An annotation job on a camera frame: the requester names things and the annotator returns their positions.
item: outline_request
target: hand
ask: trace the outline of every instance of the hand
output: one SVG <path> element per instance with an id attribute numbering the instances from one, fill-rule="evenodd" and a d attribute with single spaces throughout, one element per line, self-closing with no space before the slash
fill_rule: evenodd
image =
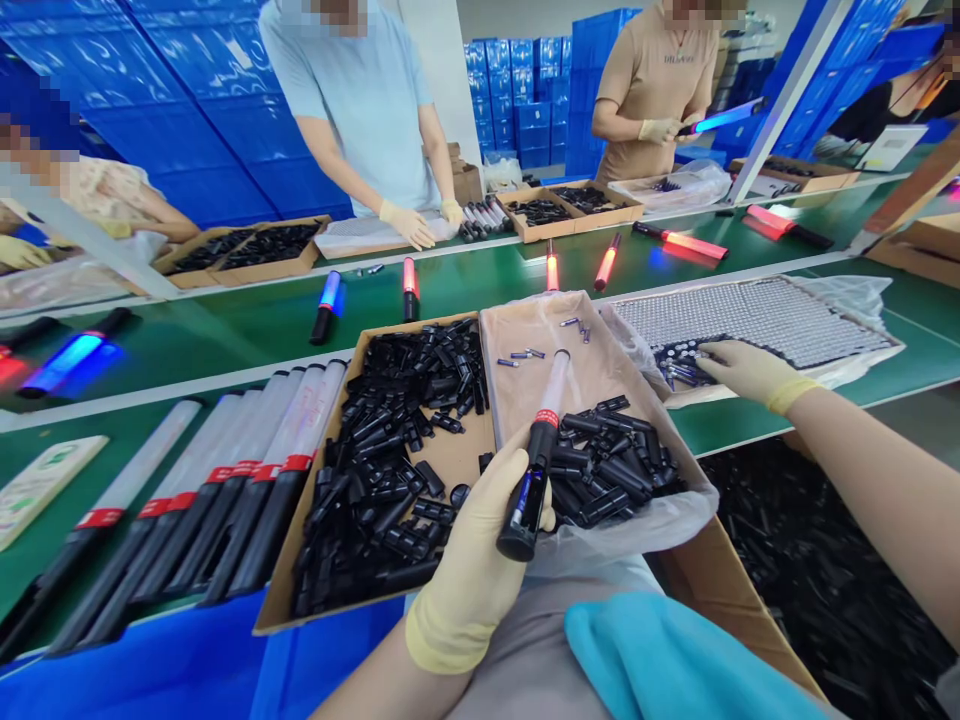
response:
<path id="1" fill-rule="evenodd" d="M 785 361 L 766 350 L 739 340 L 703 343 L 700 350 L 722 360 L 697 358 L 697 366 L 733 390 L 740 397 L 765 405 L 777 415 L 785 415 L 794 401 L 807 390 L 820 387 Z"/>
<path id="2" fill-rule="evenodd" d="M 380 219 L 389 223 L 400 237 L 417 250 L 431 248 L 437 244 L 437 239 L 430 232 L 427 221 L 416 210 L 397 207 L 389 200 L 384 200 L 380 204 Z"/>
<path id="3" fill-rule="evenodd" d="M 664 118 L 663 120 L 644 120 L 640 124 L 640 134 L 637 140 L 651 142 L 654 145 L 666 145 L 673 142 L 677 132 L 683 127 L 679 120 Z"/>
<path id="4" fill-rule="evenodd" d="M 681 125 L 683 127 L 690 127 L 691 125 L 694 125 L 700 122 L 701 120 L 703 120 L 703 118 L 704 118 L 703 113 L 693 113 L 692 115 L 688 115 L 687 117 L 685 117 Z M 683 135 L 682 137 L 677 138 L 677 144 L 685 145 L 686 143 L 693 142 L 698 137 L 700 137 L 700 133 L 696 133 L 694 135 Z"/>
<path id="5" fill-rule="evenodd" d="M 0 235 L 0 263 L 14 270 L 29 270 L 49 265 L 50 254 L 26 240 Z"/>
<path id="6" fill-rule="evenodd" d="M 529 427 L 514 435 L 477 480 L 460 509 L 443 559 L 407 614 L 410 657 L 423 670 L 460 675 L 483 659 L 490 636 L 513 607 L 525 563 L 496 548 L 510 493 L 527 470 Z M 549 484 L 540 527 L 552 530 L 557 517 Z"/>
<path id="7" fill-rule="evenodd" d="M 440 214 L 455 228 L 463 225 L 463 208 L 456 200 L 444 200 L 440 203 Z"/>

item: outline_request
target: green workbench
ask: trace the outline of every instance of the green workbench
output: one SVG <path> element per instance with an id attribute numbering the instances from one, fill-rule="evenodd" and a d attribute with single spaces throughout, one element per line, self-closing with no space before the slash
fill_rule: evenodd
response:
<path id="1" fill-rule="evenodd" d="M 836 240 L 835 250 L 849 245 L 857 228 L 892 190 L 884 185 L 846 190 L 833 196 L 788 203 L 795 218 L 811 229 Z M 936 198 L 924 214 L 950 209 L 950 201 Z M 778 208 L 779 212 L 788 212 Z M 659 223 L 730 248 L 718 266 L 702 259 L 691 262 L 666 252 L 660 243 L 628 234 L 605 297 L 652 290 L 678 283 L 722 279 L 732 273 L 764 274 L 787 271 L 808 277 L 861 274 L 893 277 L 884 293 L 884 322 L 907 348 L 872 368 L 862 379 L 839 392 L 860 405 L 872 405 L 922 391 L 960 378 L 960 291 L 943 287 L 902 271 L 864 259 L 823 257 L 795 240 L 771 242 L 740 222 L 740 218 L 704 213 Z M 629 233 L 629 228 L 621 228 Z M 615 230 L 597 230 L 560 238 L 561 287 L 592 288 L 597 267 Z M 818 264 L 831 260 L 829 264 Z M 421 289 L 421 316 L 438 317 L 479 310 L 516 300 L 545 289 L 545 244 L 478 243 L 463 252 L 423 258 L 417 263 Z M 375 275 L 345 274 L 347 302 L 344 316 L 324 351 L 352 348 L 359 333 L 371 327 L 401 321 L 401 266 L 387 264 Z M 271 363 L 294 361 L 316 354 L 307 343 L 323 276 L 254 286 L 230 292 L 140 306 L 138 326 L 119 340 L 122 354 L 110 372 L 92 381 L 76 400 L 108 399 L 123 393 L 160 388 L 172 383 L 250 370 Z M 592 297 L 600 297 L 589 290 Z M 76 328 L 97 316 L 69 320 Z M 40 360 L 55 342 L 32 352 Z M 229 387 L 211 390 L 213 399 Z M 9 392 L 4 407 L 25 408 Z M 172 406 L 166 399 L 125 409 L 99 412 L 16 430 L 0 437 L 0 477 L 11 478 L 49 445 L 78 437 L 104 434 L 111 442 L 7 551 L 0 553 L 0 616 L 5 614 L 30 580 L 49 563 L 62 538 L 96 499 L 103 488 L 143 443 Z M 784 431 L 787 424 L 763 408 L 739 399 L 704 403 L 671 413 L 681 435 L 696 455 L 743 444 Z M 159 482 L 158 472 L 153 484 Z M 144 491 L 139 507 L 150 493 Z M 85 577 L 65 598 L 62 609 L 49 618 L 34 638 L 40 647 L 48 642 L 85 587 L 95 577 L 91 565 Z M 189 600 L 151 608 L 150 615 L 189 604 Z"/>

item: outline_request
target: worker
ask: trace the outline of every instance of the worker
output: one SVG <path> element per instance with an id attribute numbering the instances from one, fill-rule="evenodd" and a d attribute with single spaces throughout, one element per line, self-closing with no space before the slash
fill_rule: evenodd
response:
<path id="1" fill-rule="evenodd" d="M 436 243 L 421 211 L 460 227 L 447 139 L 398 18 L 376 0 L 268 0 L 260 34 L 307 147 L 357 217 L 417 250 Z"/>
<path id="2" fill-rule="evenodd" d="M 715 358 L 699 359 L 703 370 L 794 425 L 878 552 L 960 648 L 960 473 L 770 353 L 737 341 L 700 349 Z M 521 593 L 525 567 L 495 541 L 527 467 L 527 436 L 497 454 L 433 579 L 314 720 L 842 717 L 658 586 L 624 592 L 567 578 Z M 548 493 L 541 526 L 555 522 Z M 960 665 L 941 678 L 938 699 L 960 719 Z"/>
<path id="3" fill-rule="evenodd" d="M 677 132 L 703 120 L 711 101 L 720 17 L 704 8 L 714 2 L 663 0 L 621 31 L 593 108 L 593 134 L 607 141 L 597 182 L 673 171 Z"/>

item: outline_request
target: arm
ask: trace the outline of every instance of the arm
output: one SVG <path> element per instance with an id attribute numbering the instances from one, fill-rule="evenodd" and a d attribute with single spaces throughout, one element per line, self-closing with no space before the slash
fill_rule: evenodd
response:
<path id="1" fill-rule="evenodd" d="M 960 649 L 960 473 L 746 343 L 703 343 L 697 365 L 794 424 L 870 542 Z"/>

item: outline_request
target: pile of black parts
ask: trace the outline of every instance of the pile of black parts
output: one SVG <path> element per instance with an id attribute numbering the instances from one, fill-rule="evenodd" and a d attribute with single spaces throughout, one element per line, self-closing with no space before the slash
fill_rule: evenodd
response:
<path id="1" fill-rule="evenodd" d="M 854 720 L 945 717 L 933 688 L 956 653 L 820 467 L 780 439 L 700 464 L 750 579 L 831 704 Z"/>
<path id="2" fill-rule="evenodd" d="M 687 489 L 653 425 L 617 412 L 629 405 L 621 395 L 561 421 L 549 470 L 558 524 L 622 522 L 653 498 Z"/>
<path id="3" fill-rule="evenodd" d="M 461 418 L 489 409 L 476 320 L 376 336 L 347 393 L 304 525 L 295 617 L 416 588 L 433 576 L 466 488 L 458 486 L 454 505 L 443 503 L 443 481 L 426 461 L 412 463 L 408 448 L 421 450 L 436 432 L 463 433 Z M 401 522 L 408 511 L 413 517 Z"/>
<path id="4" fill-rule="evenodd" d="M 223 264 L 224 270 L 234 270 L 250 265 L 262 265 L 299 257 L 303 248 L 317 234 L 322 223 L 315 220 L 306 225 L 281 225 L 264 228 L 250 242 L 234 252 Z"/>
<path id="5" fill-rule="evenodd" d="M 507 209 L 514 215 L 525 215 L 527 218 L 527 227 L 537 225 L 549 225 L 560 220 L 572 220 L 573 217 L 562 205 L 557 205 L 552 200 L 540 199 L 530 202 L 512 202 L 507 204 Z"/>
<path id="6" fill-rule="evenodd" d="M 248 237 L 250 237 L 250 229 L 245 228 L 241 230 L 234 230 L 226 235 L 213 238 L 206 244 L 198 247 L 182 260 L 175 262 L 173 266 L 176 268 L 177 272 L 206 270 L 228 252 L 234 250 Z"/>
<path id="7" fill-rule="evenodd" d="M 617 205 L 611 202 L 607 196 L 603 194 L 603 191 L 594 187 L 562 187 L 552 188 L 552 190 L 557 196 L 566 200 L 585 215 L 594 215 L 596 213 L 608 212 L 610 210 L 618 210 L 627 206 L 626 203 Z"/>

